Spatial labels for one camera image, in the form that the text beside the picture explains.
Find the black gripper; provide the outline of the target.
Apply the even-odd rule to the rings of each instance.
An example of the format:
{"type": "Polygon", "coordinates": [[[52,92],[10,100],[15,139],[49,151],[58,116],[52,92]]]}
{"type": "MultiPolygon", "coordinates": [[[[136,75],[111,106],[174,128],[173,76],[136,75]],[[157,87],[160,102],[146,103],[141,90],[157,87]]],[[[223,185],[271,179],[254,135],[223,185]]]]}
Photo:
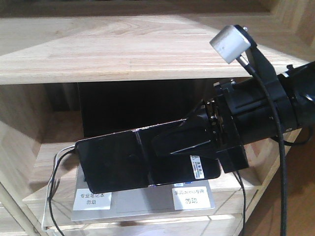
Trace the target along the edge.
{"type": "MultiPolygon", "coordinates": [[[[225,173],[249,166],[244,146],[277,135],[272,109],[255,78],[240,83],[214,85],[213,108],[223,134],[219,160],[225,173]]],[[[210,157],[215,151],[213,129],[206,104],[201,101],[180,124],[152,140],[157,156],[198,155],[210,157]]]]}

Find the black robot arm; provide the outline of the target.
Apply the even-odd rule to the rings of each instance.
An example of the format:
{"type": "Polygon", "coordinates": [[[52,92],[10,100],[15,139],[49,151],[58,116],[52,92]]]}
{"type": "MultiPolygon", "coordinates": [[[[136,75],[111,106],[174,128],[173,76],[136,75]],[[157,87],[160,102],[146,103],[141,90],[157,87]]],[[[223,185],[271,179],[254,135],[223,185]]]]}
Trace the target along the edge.
{"type": "MultiPolygon", "coordinates": [[[[266,85],[283,132],[315,122],[315,64],[310,62],[279,74],[266,85]]],[[[173,128],[155,136],[159,157],[196,155],[217,159],[224,172],[249,166],[244,146],[274,138],[277,128],[272,110],[256,79],[215,85],[216,96],[203,101],[173,128]]]]}

